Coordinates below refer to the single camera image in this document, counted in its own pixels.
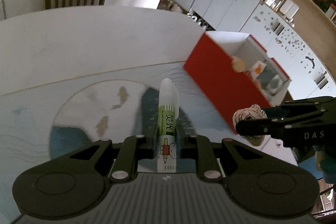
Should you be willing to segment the blue gloved left hand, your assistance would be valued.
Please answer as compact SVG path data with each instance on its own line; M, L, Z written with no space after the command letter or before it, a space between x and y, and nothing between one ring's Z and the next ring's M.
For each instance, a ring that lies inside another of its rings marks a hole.
M335 184L335 157L331 157L319 146L313 147L315 150L315 167L323 173L323 179L328 184Z

